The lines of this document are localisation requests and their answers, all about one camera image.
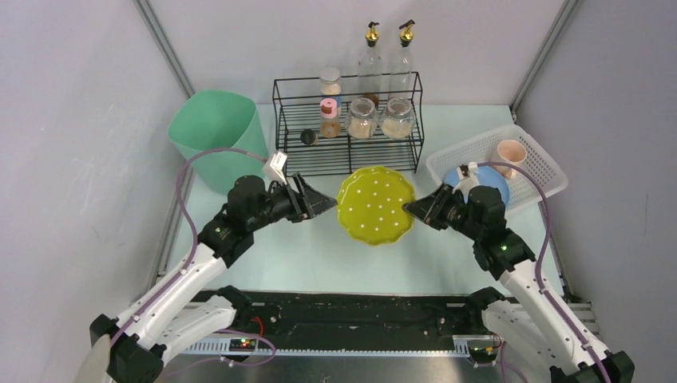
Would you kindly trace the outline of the small black lid bottle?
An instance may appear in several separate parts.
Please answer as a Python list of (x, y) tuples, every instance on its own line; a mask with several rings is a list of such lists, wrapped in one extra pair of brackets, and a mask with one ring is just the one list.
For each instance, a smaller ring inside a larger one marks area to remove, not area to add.
[(315, 145), (318, 142), (318, 136), (312, 129), (306, 128), (300, 133), (299, 139), (306, 146)]

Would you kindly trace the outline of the blue plate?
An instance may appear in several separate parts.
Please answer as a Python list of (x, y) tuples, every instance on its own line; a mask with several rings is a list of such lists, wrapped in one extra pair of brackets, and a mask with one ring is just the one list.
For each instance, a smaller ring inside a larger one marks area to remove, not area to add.
[[(503, 201), (504, 205), (509, 205), (511, 196), (509, 186), (506, 179), (499, 172), (491, 167), (479, 167), (476, 172), (476, 176), (480, 185), (496, 188), (501, 194), (501, 200)], [(457, 170), (454, 169), (449, 171), (444, 177), (443, 182), (451, 185), (452, 187), (456, 187), (460, 182)]]

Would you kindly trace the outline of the glass jar beige contents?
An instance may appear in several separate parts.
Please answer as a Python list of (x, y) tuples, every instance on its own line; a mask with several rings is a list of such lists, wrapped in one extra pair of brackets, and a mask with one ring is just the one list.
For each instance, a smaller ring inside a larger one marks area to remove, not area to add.
[(404, 139), (414, 128), (414, 109), (410, 100), (401, 97), (390, 98), (382, 112), (379, 126), (385, 136)]
[(366, 97), (354, 99), (349, 106), (347, 133), (359, 140), (371, 138), (377, 128), (377, 111), (371, 99)]

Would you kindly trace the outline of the green dotted plate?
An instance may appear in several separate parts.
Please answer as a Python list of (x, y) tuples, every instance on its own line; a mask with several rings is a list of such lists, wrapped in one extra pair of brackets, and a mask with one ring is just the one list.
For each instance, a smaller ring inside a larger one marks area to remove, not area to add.
[(370, 246), (396, 243), (414, 225), (414, 218), (403, 210), (416, 199), (414, 186), (394, 169), (360, 168), (341, 183), (336, 199), (341, 227)]

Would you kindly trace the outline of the glass oil bottle gold spout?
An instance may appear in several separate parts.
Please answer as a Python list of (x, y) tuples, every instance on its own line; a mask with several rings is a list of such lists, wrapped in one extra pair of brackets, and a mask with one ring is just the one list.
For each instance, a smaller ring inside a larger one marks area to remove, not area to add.
[(410, 90), (414, 60), (410, 44), (414, 39), (414, 25), (415, 21), (410, 19), (399, 26), (399, 48), (391, 59), (390, 98), (404, 98)]

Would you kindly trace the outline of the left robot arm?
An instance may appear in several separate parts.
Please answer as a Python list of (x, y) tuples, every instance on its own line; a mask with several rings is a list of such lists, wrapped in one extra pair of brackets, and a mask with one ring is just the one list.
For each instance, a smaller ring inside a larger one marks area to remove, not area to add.
[(247, 299), (234, 287), (201, 306), (182, 309), (254, 244), (256, 231), (286, 219), (300, 223), (337, 205), (300, 174), (292, 184), (242, 176), (221, 211), (194, 238), (183, 260), (127, 310), (90, 325), (92, 349), (77, 382), (154, 382), (178, 354), (237, 319)]

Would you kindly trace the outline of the silver lid shaker jar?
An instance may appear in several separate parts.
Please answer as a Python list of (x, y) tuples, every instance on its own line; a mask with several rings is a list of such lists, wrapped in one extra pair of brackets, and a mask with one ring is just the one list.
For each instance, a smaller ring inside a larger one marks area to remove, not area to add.
[(319, 73), (319, 81), (320, 93), (323, 97), (332, 98), (339, 104), (342, 93), (340, 71), (335, 67), (323, 68)]

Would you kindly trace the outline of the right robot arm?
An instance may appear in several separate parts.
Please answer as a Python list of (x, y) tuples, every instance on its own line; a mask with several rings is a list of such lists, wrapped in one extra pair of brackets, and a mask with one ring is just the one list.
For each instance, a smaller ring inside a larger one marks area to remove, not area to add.
[(549, 282), (536, 272), (536, 256), (508, 228), (496, 188), (476, 186), (463, 195), (442, 184), (404, 211), (436, 230), (451, 228), (473, 242), (479, 267), (488, 271), (521, 304), (517, 312), (492, 287), (472, 293), (466, 308), (552, 382), (629, 382), (635, 365), (613, 353), (580, 321)]

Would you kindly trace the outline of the pink lid spice bottle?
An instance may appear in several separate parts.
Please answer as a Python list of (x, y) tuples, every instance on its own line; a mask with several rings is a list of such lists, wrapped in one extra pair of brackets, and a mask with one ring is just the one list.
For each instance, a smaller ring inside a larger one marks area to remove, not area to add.
[(320, 133), (325, 138), (337, 137), (341, 130), (340, 109), (332, 97), (323, 98), (320, 103)]

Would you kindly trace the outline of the pink mug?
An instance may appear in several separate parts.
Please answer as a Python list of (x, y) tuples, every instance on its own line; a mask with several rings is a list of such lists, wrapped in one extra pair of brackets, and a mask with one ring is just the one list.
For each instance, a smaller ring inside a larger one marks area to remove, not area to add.
[[(525, 146), (517, 140), (503, 140), (493, 151), (490, 161), (494, 163), (511, 164), (520, 167), (528, 156)], [(503, 165), (492, 165), (505, 179), (511, 180), (517, 171), (514, 168)]]

